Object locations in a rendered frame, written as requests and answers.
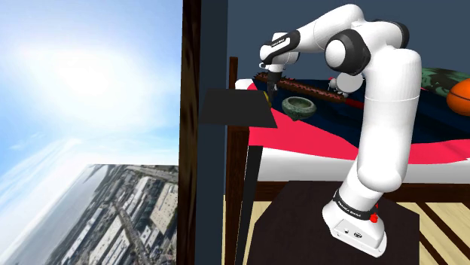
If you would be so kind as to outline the green stone bowl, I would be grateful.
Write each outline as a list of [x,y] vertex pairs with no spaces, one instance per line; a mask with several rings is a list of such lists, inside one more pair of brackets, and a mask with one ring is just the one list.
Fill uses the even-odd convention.
[[282,110],[293,121],[305,120],[316,113],[316,105],[304,97],[291,96],[282,101]]

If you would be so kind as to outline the white rounded figure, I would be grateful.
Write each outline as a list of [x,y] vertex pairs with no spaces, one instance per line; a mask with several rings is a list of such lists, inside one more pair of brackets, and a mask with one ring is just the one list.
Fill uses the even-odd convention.
[[357,91],[363,84],[364,78],[362,74],[348,75],[340,73],[336,78],[332,78],[328,84],[328,91],[337,93],[344,97]]

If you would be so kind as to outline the black side table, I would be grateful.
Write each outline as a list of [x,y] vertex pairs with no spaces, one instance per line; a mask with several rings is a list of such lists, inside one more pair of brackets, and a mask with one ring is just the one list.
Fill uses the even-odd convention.
[[202,123],[227,127],[224,265],[243,265],[263,147],[249,144],[252,127],[276,127],[261,90],[210,89]]

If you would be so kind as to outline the green patterned pillow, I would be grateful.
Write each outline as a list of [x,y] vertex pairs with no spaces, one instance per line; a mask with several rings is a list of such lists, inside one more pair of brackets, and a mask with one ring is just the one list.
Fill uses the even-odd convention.
[[470,74],[449,69],[422,68],[421,87],[424,90],[446,97],[453,86],[470,78]]

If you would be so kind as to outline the window with dark wooden frame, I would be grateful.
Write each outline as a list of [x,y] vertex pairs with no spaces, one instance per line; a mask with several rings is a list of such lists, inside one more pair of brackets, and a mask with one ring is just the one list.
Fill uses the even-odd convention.
[[177,164],[182,0],[0,0],[0,263],[90,163]]

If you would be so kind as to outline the orange basketball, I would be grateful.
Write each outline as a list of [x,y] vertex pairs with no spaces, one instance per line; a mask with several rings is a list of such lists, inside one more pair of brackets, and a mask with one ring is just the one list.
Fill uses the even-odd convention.
[[446,100],[452,111],[470,117],[470,78],[455,84],[448,92]]

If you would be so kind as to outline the long brown spiky stick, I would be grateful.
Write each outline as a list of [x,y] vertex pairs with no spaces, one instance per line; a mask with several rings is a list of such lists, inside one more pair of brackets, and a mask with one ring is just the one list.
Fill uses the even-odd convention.
[[312,96],[328,102],[347,103],[347,98],[340,94],[332,93],[328,90],[314,87],[313,85],[304,84],[292,78],[280,78],[276,85],[277,87],[283,88],[285,90]]

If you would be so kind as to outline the dark robot stand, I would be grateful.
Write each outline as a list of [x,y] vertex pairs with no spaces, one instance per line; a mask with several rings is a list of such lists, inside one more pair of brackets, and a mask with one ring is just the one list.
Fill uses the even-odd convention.
[[420,265],[420,216],[386,198],[378,202],[386,250],[375,258],[335,239],[322,208],[339,182],[290,181],[256,221],[246,265]]

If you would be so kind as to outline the wooden bed with red blanket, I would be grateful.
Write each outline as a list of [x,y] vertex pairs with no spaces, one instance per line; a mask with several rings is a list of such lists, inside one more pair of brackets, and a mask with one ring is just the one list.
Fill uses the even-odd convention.
[[[235,265],[244,261],[248,253],[241,248],[240,234],[248,237],[251,228],[240,226],[243,197],[248,190],[242,184],[241,165],[248,156],[250,145],[262,145],[280,151],[292,151],[311,158],[346,159],[357,149],[339,136],[301,121],[293,121],[285,114],[274,111],[277,128],[229,126],[227,128],[227,153],[229,172],[224,197],[224,238],[222,265]],[[449,166],[451,163],[470,162],[470,139],[445,142],[417,143],[411,146],[414,165]],[[386,195],[391,201],[416,206],[423,212],[426,222],[436,228],[420,234],[420,249],[427,263],[444,265],[452,256],[465,256],[470,263],[470,184],[404,184]]]

